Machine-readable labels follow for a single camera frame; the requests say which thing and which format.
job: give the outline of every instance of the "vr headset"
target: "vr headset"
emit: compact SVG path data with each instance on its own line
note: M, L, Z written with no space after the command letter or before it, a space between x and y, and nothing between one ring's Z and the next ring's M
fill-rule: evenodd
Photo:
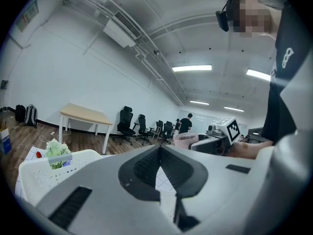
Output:
M233 3L234 3L234 0L227 0L227 3L223 7L222 11L217 11L215 13L217 17L217 21L219 22L220 28L226 32L229 31L228 21L233 22Z

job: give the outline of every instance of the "bouquet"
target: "bouquet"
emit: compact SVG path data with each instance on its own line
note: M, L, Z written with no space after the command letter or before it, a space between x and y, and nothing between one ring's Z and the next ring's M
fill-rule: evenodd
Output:
M70 153L68 146L65 143L63 144L59 143L56 139L53 139L47 143L47 148L45 149L45 151L46 151L45 156L47 158ZM67 161L51 163L50 166L54 170L61 168L66 162Z

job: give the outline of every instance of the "person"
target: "person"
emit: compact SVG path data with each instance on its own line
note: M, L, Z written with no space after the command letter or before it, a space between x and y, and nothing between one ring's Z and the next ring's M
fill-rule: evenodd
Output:
M179 133L185 133L188 132L188 130L191 130L192 123L190 119L192 118L192 114L189 113L187 118L183 118L180 123Z
M179 134L179 127L180 127L180 123L179 123L179 118L176 119L176 125L175 125L175 131L174 131L174 136Z
M244 140L244 136L241 134L241 136L240 136L240 139L239 139L239 142L242 142L243 140Z
M275 40L276 60L271 72L268 111L261 133L269 141L258 144L235 142L230 150L236 157L255 159L260 149L275 145L296 130L281 92L303 64L311 49L312 36L286 0L282 10L262 4L259 0L228 0L226 17L235 32L248 36L270 36Z

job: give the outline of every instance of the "person's hand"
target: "person's hand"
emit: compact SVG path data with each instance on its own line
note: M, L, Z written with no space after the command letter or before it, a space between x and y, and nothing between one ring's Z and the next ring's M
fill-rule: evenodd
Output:
M244 159L256 159L262 148L269 147L272 144L272 141L263 143L234 142L227 156Z

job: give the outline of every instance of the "gray backpack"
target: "gray backpack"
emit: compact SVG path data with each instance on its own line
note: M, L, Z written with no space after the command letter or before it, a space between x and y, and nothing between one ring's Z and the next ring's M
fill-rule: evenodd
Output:
M35 126L37 128L37 108L32 104L26 108L25 125Z

